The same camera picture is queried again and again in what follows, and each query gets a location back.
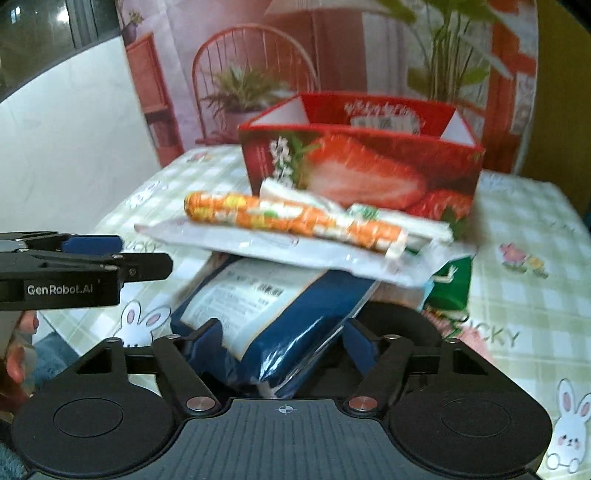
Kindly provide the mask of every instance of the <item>bunny print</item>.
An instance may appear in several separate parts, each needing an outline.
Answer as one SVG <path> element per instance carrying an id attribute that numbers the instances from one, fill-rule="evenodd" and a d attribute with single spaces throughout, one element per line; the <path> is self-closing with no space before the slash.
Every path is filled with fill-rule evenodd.
<path id="1" fill-rule="evenodd" d="M 591 393 L 585 395 L 575 410 L 573 387 L 570 381 L 564 379 L 558 385 L 558 407 L 560 418 L 554 426 L 550 448 L 546 453 L 546 465 L 551 470 L 567 466 L 570 473 L 575 473 L 585 456 L 585 424 L 591 417 Z"/>
<path id="2" fill-rule="evenodd" d="M 121 328 L 114 334 L 123 340 L 124 346 L 150 346 L 154 340 L 152 332 L 165 324 L 170 317 L 169 307 L 159 307 L 144 317 L 141 316 L 141 305 L 138 301 L 130 301 L 121 314 Z"/>

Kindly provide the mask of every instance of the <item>strawberry image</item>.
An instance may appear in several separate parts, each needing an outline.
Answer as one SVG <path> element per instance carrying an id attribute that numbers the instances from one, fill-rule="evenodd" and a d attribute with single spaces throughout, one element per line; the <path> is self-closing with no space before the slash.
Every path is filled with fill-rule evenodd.
<path id="1" fill-rule="evenodd" d="M 424 173 L 431 187 L 472 177 L 476 181 L 482 168 L 482 154 L 466 152 L 462 145 L 396 139 L 391 148 L 393 158 Z"/>
<path id="2" fill-rule="evenodd" d="M 350 207 L 354 203 L 404 210 L 427 183 L 414 167 L 383 157 L 354 138 L 326 134 L 306 154 L 307 190 Z"/>
<path id="3" fill-rule="evenodd" d="M 453 190 L 435 190 L 406 210 L 411 215 L 447 222 L 458 238 L 465 229 L 466 217 L 472 207 L 472 197 Z"/>

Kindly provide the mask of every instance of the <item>orange snack stick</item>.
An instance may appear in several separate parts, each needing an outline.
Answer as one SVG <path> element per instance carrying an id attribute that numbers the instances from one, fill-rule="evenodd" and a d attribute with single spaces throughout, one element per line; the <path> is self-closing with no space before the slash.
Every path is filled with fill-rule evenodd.
<path id="1" fill-rule="evenodd" d="M 196 222 L 336 240 L 381 252 L 399 251 L 398 256 L 407 239 L 405 231 L 390 223 L 356 220 L 301 203 L 261 200 L 240 193 L 193 192 L 185 197 L 184 210 Z"/>

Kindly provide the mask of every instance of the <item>paper box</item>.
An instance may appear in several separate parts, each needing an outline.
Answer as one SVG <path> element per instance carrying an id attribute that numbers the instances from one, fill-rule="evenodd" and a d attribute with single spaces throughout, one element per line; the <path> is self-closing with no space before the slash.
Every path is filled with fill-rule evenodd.
<path id="1" fill-rule="evenodd" d="M 483 148 L 455 107 L 356 93 L 297 95 L 239 128 L 253 194 L 273 177 L 349 207 L 467 216 Z"/>

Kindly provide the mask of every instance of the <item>navy blue package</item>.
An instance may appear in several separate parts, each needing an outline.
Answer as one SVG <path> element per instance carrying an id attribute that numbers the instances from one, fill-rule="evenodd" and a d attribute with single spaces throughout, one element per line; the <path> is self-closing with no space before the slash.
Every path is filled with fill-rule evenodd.
<path id="1" fill-rule="evenodd" d="M 230 257 L 173 313 L 171 328 L 186 336 L 219 319 L 223 348 L 206 365 L 193 365 L 197 373 L 236 390 L 288 398 L 375 287 L 343 271 Z"/>

